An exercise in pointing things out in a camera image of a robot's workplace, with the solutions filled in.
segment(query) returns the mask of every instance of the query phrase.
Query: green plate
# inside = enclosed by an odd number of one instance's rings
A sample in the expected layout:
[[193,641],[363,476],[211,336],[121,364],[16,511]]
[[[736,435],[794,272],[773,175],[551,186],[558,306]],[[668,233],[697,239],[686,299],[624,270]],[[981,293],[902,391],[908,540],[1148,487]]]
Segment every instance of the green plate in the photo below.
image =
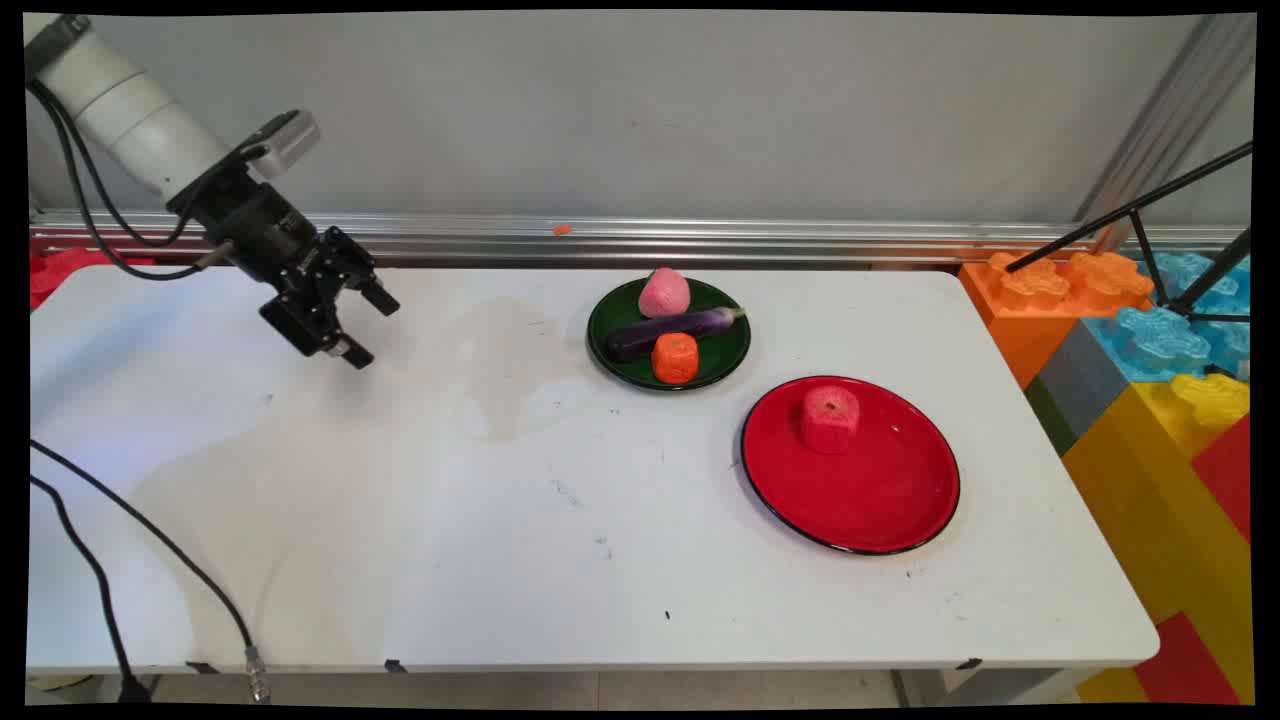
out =
[[[751,323],[740,318],[727,333],[698,340],[698,375],[682,384],[667,384],[653,374],[649,357],[631,363],[614,363],[604,352],[604,338],[616,328],[634,325],[646,318],[640,314],[640,291],[649,278],[640,278],[621,284],[605,295],[591,310],[586,322],[586,346],[605,370],[623,380],[650,389],[692,389],[719,380],[732,373],[751,346]],[[689,279],[689,311],[710,310],[712,307],[740,307],[732,297],[704,282]]]

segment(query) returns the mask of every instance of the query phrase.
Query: gray wall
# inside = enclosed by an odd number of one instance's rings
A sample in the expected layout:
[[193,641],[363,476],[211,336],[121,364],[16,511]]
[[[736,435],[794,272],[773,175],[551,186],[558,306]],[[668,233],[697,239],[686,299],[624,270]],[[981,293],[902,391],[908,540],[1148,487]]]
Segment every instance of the gray wall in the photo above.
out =
[[[95,22],[224,140],[311,109],[325,140],[275,183],[305,210],[1069,220],[1196,17]],[[32,187],[70,206],[27,119]],[[118,205],[157,206],[104,164]]]
[[[1175,176],[1194,169],[1253,138],[1254,69],[1240,79],[1201,136],[1187,150]],[[1244,224],[1249,220],[1253,158],[1238,160],[1212,176],[1179,190],[1144,211],[1153,224]]]

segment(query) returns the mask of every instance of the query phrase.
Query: floor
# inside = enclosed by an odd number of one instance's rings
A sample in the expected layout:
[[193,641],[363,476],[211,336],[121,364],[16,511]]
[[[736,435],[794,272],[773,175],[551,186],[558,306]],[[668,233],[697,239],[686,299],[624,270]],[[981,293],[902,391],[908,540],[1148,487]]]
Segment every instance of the floor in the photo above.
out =
[[[152,682],[155,678],[143,678]],[[27,705],[115,702],[119,678],[37,691]],[[276,705],[468,710],[799,710],[899,707],[887,671],[273,675]],[[1074,692],[1059,702],[1079,702]],[[156,702],[246,703],[242,675],[164,675]]]

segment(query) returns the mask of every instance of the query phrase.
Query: red toy block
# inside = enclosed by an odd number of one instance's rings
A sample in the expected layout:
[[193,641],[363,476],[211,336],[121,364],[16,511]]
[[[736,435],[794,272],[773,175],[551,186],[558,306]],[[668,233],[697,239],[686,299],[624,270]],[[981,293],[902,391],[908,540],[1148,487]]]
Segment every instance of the red toy block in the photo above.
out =
[[1192,460],[1196,474],[1226,516],[1253,544],[1249,529],[1249,416],[1240,418]]
[[1151,702],[1240,705],[1185,614],[1156,625],[1156,633],[1160,652],[1134,667]]
[[[40,304],[49,300],[49,296],[58,290],[81,268],[90,265],[106,265],[110,260],[101,252],[76,247],[46,258],[31,256],[31,309],[40,307]],[[155,265],[155,260],[131,258],[125,260],[129,265]]]

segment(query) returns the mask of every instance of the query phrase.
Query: blue toy block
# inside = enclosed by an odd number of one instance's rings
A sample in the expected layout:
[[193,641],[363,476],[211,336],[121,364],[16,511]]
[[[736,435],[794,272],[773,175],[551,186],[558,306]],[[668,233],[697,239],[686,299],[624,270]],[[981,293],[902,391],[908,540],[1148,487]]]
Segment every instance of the blue toy block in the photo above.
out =
[[[1160,278],[1165,282],[1165,293],[1170,299],[1178,297],[1187,291],[1188,287],[1196,282],[1196,278],[1204,274],[1204,270],[1213,261],[1203,255],[1197,255],[1194,252],[1156,252],[1156,266],[1160,268]],[[1147,269],[1146,263],[1138,263],[1138,272],[1151,277],[1151,270]],[[1244,288],[1240,288],[1240,279],[1244,279]],[[1213,283],[1213,287],[1208,288],[1208,292],[1201,296],[1196,301],[1193,309],[1197,313],[1208,313],[1210,307],[1235,307],[1239,305],[1248,305],[1248,278],[1249,278],[1249,259],[1245,258],[1235,268],[1229,272],[1222,279]],[[1156,293],[1151,293],[1151,301],[1156,301]]]
[[1129,383],[1169,382],[1184,373],[1203,378],[1211,350],[1176,313],[1123,307],[1115,318],[1078,322],[1039,378],[1079,437]]
[[[1215,309],[1216,313],[1248,315],[1249,307]],[[1249,323],[1196,322],[1192,331],[1210,342],[1210,361],[1249,382]]]
[[1167,383],[1179,374],[1203,377],[1210,364],[1210,342],[1172,310],[1121,307],[1115,318],[1083,322],[1130,383]]
[[1243,302],[1244,305],[1249,304],[1249,277],[1252,274],[1249,268],[1252,265],[1252,255],[1245,255],[1244,260],[1236,263],[1235,266],[1226,273],[1226,277],[1234,279],[1238,287],[1235,291],[1236,301]]

